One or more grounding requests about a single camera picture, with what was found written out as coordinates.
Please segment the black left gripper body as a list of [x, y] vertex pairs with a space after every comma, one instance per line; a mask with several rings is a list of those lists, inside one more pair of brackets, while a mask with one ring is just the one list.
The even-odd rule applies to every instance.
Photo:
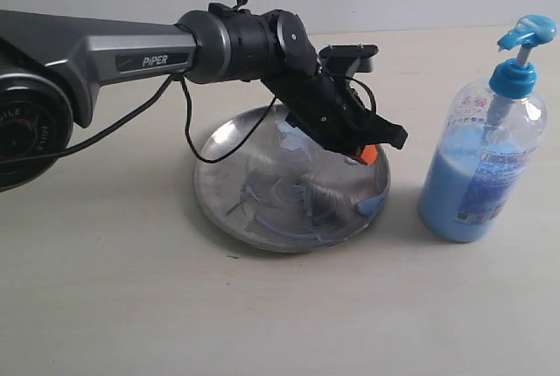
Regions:
[[325, 150], [356, 157], [369, 144], [400, 150], [408, 133], [367, 109], [341, 76], [284, 73], [262, 83], [288, 109], [286, 121]]

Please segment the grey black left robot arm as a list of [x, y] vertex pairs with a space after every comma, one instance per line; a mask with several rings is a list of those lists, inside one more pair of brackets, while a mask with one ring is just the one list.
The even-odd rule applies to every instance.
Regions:
[[370, 148], [400, 149], [404, 127], [356, 92], [375, 45], [316, 50], [287, 10], [254, 14], [212, 3], [175, 24], [1, 13], [1, 187], [8, 191], [74, 153], [102, 87], [163, 77], [199, 85], [258, 80], [287, 107], [288, 121], [323, 149], [369, 164]]

